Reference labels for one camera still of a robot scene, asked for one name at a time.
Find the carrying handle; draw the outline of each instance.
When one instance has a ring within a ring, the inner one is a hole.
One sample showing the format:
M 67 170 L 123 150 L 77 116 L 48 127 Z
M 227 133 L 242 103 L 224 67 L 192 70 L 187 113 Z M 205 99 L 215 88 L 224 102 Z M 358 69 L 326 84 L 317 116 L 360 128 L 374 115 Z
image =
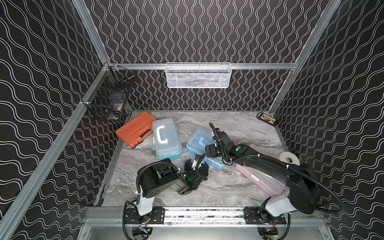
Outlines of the carrying handle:
M 200 144 L 201 146 L 205 147 L 206 144 L 203 143 L 203 140 L 204 140 L 204 138 L 203 138 L 203 137 L 200 137 L 199 144 Z
M 160 129 L 163 129 L 163 128 L 165 128 L 164 125 L 162 125 L 162 126 L 158 126 L 158 127 L 156 128 L 156 137 L 157 137 L 157 141 L 158 141 L 159 143 L 168 143 L 168 139 L 167 139 L 167 138 L 166 138 L 165 140 L 161 140 Z

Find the black cable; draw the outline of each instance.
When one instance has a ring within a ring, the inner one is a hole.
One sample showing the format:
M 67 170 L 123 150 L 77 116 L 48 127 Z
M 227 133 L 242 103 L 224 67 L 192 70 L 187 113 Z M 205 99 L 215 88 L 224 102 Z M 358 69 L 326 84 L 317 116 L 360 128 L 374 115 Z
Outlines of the black cable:
M 132 202 L 130 202 L 130 201 L 125 201 L 124 209 L 123 209 L 123 211 L 122 211 L 122 231 L 124 232 L 124 236 L 125 236 L 128 240 L 135 240 L 135 239 L 132 239 L 132 238 L 130 238 L 130 237 L 128 236 L 128 234 L 127 234 L 127 230 L 125 229 L 125 212 L 126 212 L 126 209 L 127 209 L 128 204 L 135 206 Z
M 218 136 L 218 133 L 215 129 L 215 126 L 210 122 L 209 123 L 209 126 L 212 128 L 212 131 L 214 133 L 214 135 L 216 136 L 217 138 L 217 144 L 219 145 L 220 149 L 221 149 L 221 152 L 223 153 L 223 158 L 221 159 L 221 161 L 227 165 L 227 166 L 232 166 L 233 165 L 233 162 L 231 162 L 229 164 L 230 161 L 227 161 L 228 159 L 230 159 L 231 157 L 228 155 L 228 153 L 225 151 L 226 149 L 223 147 L 223 145 L 221 144 L 221 138 L 219 138 Z
M 282 235 L 282 237 L 277 239 L 277 240 L 283 240 L 288 235 L 288 231 L 289 231 L 290 226 L 291 226 L 291 213 L 288 212 L 287 229 L 285 230 L 285 233 Z
M 260 155 L 245 155 L 245 156 L 236 158 L 235 160 L 233 160 L 233 162 L 237 162 L 237 161 L 239 161 L 239 160 L 241 160 L 243 158 L 246 158 L 246 157 L 264 157 L 264 158 L 268 158 L 268 159 L 271 159 L 271 160 L 277 162 L 278 164 L 282 165 L 283 167 L 286 167 L 288 170 L 291 170 L 292 172 L 298 174 L 299 176 L 301 176 L 303 178 L 306 178 L 309 181 L 312 181 L 312 182 L 316 183 L 317 185 L 319 185 L 321 188 L 323 188 L 324 190 L 329 192 L 329 194 L 331 194 L 331 196 L 334 197 L 336 199 L 336 201 L 338 202 L 338 204 L 339 204 L 339 209 L 338 210 L 324 209 L 324 208 L 320 208 L 320 207 L 315 207 L 314 208 L 315 210 L 321 211 L 321 212 L 327 212 L 327 213 L 330 213 L 330 214 L 338 214 L 338 213 L 344 212 L 344 204 L 341 201 L 341 199 L 339 198 L 339 196 L 336 195 L 336 193 L 332 192 L 331 189 L 327 188 L 324 184 L 322 184 L 321 182 L 317 181 L 316 179 L 313 179 L 308 174 L 305 174 L 305 173 L 301 172 L 296 167 L 292 167 L 291 165 L 287 164 L 286 162 L 282 162 L 282 161 L 280 161 L 280 160 L 278 160 L 278 159 L 276 159 L 274 157 L 266 156 L 266 155 L 263 155 L 263 154 L 260 154 Z
M 140 180 L 141 180 L 141 176 L 142 176 L 142 174 L 144 173 L 144 171 L 147 170 L 148 168 L 154 166 L 154 165 L 159 165 L 159 164 L 162 164 L 162 165 L 168 165 L 168 166 L 173 167 L 173 168 L 175 169 L 176 172 L 179 172 L 179 178 L 180 178 L 180 179 L 184 179 L 184 176 L 181 175 L 180 170 L 179 170 L 175 165 L 173 165 L 172 163 L 164 162 L 164 161 L 153 162 L 153 163 L 148 164 L 147 166 L 144 166 L 144 167 L 141 169 L 141 171 L 137 173 L 136 187 L 137 187 L 137 193 L 138 193 L 138 194 L 141 193 L 141 190 L 140 190 Z
M 204 160 L 206 154 L 204 153 L 203 155 L 201 155 L 201 157 L 199 158 L 199 160 L 197 161 L 197 165 L 196 165 L 196 168 L 199 167 L 200 163 L 202 163 L 202 161 Z

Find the black wire basket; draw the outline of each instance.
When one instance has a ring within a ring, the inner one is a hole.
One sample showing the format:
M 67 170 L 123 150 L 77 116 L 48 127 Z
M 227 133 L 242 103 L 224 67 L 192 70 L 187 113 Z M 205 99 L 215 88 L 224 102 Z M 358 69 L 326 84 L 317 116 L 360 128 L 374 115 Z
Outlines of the black wire basket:
M 110 69 L 115 81 L 114 88 L 117 91 L 126 89 L 127 92 L 131 92 L 132 83 L 135 81 L 136 74 L 133 71 L 118 65 L 111 66 Z
M 109 72 L 103 77 L 102 82 L 91 97 L 91 102 L 86 106 L 90 115 L 97 120 L 119 121 L 126 115 L 127 87 Z

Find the wire mesh basket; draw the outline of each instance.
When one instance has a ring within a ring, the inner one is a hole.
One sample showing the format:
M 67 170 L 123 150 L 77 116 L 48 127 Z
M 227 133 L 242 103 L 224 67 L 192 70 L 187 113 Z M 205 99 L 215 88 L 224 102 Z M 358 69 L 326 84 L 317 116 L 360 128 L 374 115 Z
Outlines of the wire mesh basket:
M 120 91 L 127 88 L 127 91 L 129 92 L 132 87 L 132 83 L 135 81 L 135 73 L 118 65 L 111 66 L 110 69 L 113 76 L 110 75 L 109 78 L 114 78 L 115 90 Z
M 126 103 L 126 89 L 121 89 L 118 79 L 107 72 L 86 106 L 97 120 L 119 121 L 126 111 Z
M 227 88 L 231 80 L 230 63 L 166 63 L 169 88 Z

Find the blue plastic storage box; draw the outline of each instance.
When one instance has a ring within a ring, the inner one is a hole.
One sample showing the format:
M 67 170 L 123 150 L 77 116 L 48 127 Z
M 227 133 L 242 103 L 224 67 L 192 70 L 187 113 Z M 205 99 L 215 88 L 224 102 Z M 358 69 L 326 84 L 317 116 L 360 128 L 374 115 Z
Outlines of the blue plastic storage box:
M 206 162 L 206 163 L 216 167 L 217 169 L 221 170 L 225 166 L 225 164 L 223 163 L 223 161 L 221 159 L 222 159 L 222 157 L 215 157 L 215 158 L 205 157 L 203 162 Z
M 152 129 L 153 144 L 158 159 L 169 158 L 172 160 L 181 157 L 182 147 L 172 118 L 153 121 Z
M 215 144 L 214 140 L 212 139 L 211 132 L 203 128 L 198 128 L 188 140 L 188 152 L 193 155 L 204 154 L 205 146 L 211 144 Z M 205 162 L 220 170 L 223 169 L 223 167 L 225 166 L 225 164 L 221 161 L 220 157 L 216 157 L 213 159 L 205 157 L 203 163 Z
M 215 144 L 211 133 L 204 128 L 198 128 L 194 131 L 187 142 L 188 152 L 193 155 L 204 154 L 205 146 L 211 144 Z

